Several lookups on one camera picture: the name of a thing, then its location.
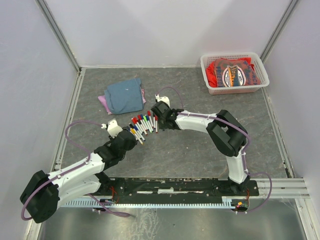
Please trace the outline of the pink cloth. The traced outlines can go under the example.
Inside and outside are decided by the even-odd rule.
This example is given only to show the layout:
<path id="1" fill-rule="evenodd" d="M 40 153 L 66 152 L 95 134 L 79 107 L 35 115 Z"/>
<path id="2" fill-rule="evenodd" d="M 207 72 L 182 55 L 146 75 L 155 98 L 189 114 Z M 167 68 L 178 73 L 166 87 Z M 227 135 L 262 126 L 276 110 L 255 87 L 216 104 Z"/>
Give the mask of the pink cloth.
<path id="1" fill-rule="evenodd" d="M 143 105 L 144 105 L 147 101 L 145 99 L 145 90 L 143 88 L 141 88 L 141 95 L 142 95 L 142 102 L 143 102 Z M 105 96 L 101 95 L 101 96 L 98 96 L 97 98 L 100 101 L 100 103 L 103 105 L 105 110 L 107 111 L 107 114 L 108 115 L 112 115 L 113 113 L 110 111 L 110 109 L 108 107 L 108 104 L 107 104 Z"/>

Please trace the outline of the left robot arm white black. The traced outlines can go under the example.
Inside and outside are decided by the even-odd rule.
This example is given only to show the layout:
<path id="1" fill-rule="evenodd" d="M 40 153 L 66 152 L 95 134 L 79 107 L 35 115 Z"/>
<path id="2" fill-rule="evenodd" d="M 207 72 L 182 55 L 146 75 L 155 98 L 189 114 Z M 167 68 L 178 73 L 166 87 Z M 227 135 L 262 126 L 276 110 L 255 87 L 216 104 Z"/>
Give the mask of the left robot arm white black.
<path id="1" fill-rule="evenodd" d="M 136 145 L 136 137 L 123 130 L 89 153 L 87 158 L 61 170 L 34 173 L 20 196 L 21 218 L 42 223 L 69 201 L 94 193 L 106 195 L 112 181 L 104 171 L 123 160 L 126 152 Z"/>

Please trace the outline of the blue cloth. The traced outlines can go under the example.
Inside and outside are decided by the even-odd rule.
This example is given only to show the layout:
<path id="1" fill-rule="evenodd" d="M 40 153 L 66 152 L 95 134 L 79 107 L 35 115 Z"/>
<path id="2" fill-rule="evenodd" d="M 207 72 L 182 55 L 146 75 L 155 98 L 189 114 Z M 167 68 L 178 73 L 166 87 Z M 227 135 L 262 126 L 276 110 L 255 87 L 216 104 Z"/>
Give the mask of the blue cloth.
<path id="1" fill-rule="evenodd" d="M 107 86 L 104 98 L 107 109 L 115 115 L 138 112 L 144 109 L 140 78 L 132 78 Z"/>

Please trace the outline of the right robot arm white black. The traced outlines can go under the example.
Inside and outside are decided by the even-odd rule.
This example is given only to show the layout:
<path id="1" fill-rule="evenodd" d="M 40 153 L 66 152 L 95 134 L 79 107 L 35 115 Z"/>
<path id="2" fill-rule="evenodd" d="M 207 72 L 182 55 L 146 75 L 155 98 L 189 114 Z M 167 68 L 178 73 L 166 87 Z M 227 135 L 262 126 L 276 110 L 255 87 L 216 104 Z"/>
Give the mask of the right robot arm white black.
<path id="1" fill-rule="evenodd" d="M 184 109 L 170 108 L 158 101 L 152 108 L 159 128 L 192 130 L 210 136 L 217 150 L 226 157 L 228 178 L 220 190 L 239 196 L 247 190 L 250 180 L 245 163 L 245 148 L 250 142 L 248 132 L 227 110 L 214 114 L 200 114 Z"/>

